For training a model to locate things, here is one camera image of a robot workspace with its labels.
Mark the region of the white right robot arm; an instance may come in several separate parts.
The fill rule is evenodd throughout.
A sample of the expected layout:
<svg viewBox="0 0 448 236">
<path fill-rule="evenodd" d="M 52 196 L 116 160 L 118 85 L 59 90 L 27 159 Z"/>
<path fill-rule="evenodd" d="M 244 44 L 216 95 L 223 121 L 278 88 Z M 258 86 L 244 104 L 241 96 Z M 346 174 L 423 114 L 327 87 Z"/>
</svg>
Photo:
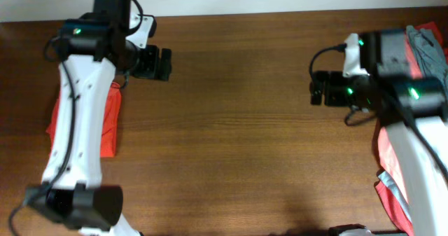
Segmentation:
<svg viewBox="0 0 448 236">
<path fill-rule="evenodd" d="M 447 96 L 436 78 L 413 79 L 405 33 L 351 34 L 333 46 L 342 71 L 311 70 L 311 104 L 373 111 L 398 159 L 417 235 L 447 234 Z"/>
</svg>

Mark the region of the orange printed t-shirt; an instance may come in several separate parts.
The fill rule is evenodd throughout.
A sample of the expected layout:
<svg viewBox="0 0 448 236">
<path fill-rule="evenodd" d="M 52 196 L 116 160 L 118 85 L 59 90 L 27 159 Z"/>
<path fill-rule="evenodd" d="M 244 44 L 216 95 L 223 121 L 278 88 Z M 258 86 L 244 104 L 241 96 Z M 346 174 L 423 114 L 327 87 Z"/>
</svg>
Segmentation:
<svg viewBox="0 0 448 236">
<path fill-rule="evenodd" d="M 106 107 L 104 111 L 104 122 L 100 145 L 101 158 L 114 158 L 116 156 L 118 115 L 120 112 L 121 101 L 122 95 L 120 92 L 120 85 L 116 82 L 112 82 L 106 99 Z M 52 110 L 50 124 L 45 131 L 50 137 L 51 144 L 53 144 L 55 138 L 59 103 L 60 100 L 57 98 Z"/>
</svg>

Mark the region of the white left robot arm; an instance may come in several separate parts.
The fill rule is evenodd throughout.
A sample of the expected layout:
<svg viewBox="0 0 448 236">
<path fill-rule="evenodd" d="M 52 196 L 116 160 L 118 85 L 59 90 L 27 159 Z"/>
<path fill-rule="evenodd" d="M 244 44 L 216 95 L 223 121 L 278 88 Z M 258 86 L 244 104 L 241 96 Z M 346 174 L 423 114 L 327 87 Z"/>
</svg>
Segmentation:
<svg viewBox="0 0 448 236">
<path fill-rule="evenodd" d="M 59 64 L 55 137 L 41 183 L 23 207 L 82 235 L 136 235 L 123 215 L 123 190 L 102 184 L 100 145 L 106 99 L 116 76 L 167 81 L 172 52 L 148 43 L 152 15 L 137 0 L 94 0 L 91 12 L 68 19 L 47 42 Z"/>
</svg>

